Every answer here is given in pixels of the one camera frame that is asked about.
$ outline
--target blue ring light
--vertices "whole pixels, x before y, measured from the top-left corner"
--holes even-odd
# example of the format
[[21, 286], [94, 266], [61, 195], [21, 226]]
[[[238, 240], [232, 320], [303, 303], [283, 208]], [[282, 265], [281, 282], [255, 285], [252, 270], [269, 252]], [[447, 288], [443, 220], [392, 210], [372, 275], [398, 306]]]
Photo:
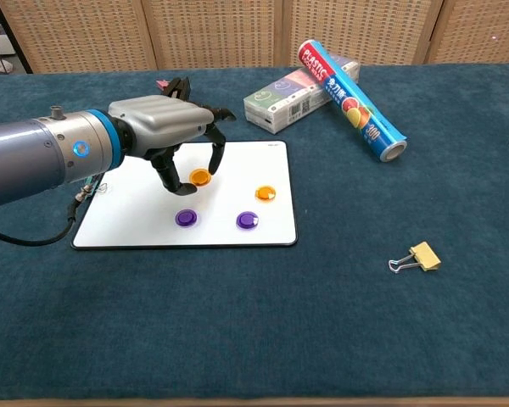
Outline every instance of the blue ring light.
[[81, 157], [84, 159], [91, 152], [91, 148], [89, 147], [87, 142], [76, 142], [74, 144], [74, 154], [77, 157]]

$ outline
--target purple disc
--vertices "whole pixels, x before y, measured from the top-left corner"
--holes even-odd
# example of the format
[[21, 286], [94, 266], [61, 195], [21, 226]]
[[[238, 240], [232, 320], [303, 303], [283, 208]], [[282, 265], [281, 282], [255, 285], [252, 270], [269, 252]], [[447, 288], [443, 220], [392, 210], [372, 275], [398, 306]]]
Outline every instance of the purple disc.
[[258, 215], [253, 212], [242, 212], [238, 215], [236, 224], [242, 229], [253, 229], [258, 225]]
[[182, 227], [194, 225], [196, 223], [196, 219], [198, 219], [196, 212], [190, 209], [180, 210], [176, 215], [176, 223]]

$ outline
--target blue carpet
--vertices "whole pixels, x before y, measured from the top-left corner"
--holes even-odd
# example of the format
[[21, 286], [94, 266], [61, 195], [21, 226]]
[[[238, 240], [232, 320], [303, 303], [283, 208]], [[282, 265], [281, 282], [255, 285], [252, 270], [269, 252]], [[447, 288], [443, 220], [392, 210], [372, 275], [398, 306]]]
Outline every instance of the blue carpet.
[[[276, 136], [246, 122], [290, 70], [0, 76], [3, 122], [189, 75], [238, 116], [229, 140], [288, 143], [299, 229], [290, 248], [0, 243], [0, 399], [509, 395], [509, 64], [363, 66], [409, 137], [391, 163], [331, 104]], [[53, 235], [79, 186], [0, 207], [0, 231]], [[438, 271], [389, 271], [424, 240]]]

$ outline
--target orange disc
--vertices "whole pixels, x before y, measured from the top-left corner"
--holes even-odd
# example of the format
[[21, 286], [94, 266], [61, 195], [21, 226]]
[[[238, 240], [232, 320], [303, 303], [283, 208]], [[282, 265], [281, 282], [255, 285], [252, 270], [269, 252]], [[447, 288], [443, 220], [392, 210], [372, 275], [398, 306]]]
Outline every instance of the orange disc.
[[275, 188], [264, 185], [256, 190], [256, 197], [263, 201], [271, 201], [276, 195]]
[[196, 187], [203, 187], [211, 181], [211, 174], [204, 168], [198, 168], [190, 173], [190, 182]]

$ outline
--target binder clip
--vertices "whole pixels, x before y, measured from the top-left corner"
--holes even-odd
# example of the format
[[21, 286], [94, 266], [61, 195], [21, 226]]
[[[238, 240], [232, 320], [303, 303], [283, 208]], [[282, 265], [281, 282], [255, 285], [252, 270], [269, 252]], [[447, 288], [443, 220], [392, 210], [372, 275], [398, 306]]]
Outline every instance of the binder clip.
[[[409, 253], [411, 254], [407, 257], [404, 257], [403, 259], [389, 260], [389, 268], [395, 274], [398, 274], [400, 270], [409, 269], [411, 267], [422, 267], [424, 271], [437, 270], [439, 265], [441, 265], [441, 260], [439, 260], [438, 256], [436, 256], [432, 248], [430, 248], [426, 242], [419, 243], [418, 245], [410, 248]], [[415, 257], [417, 262], [401, 265], [411, 257]]]

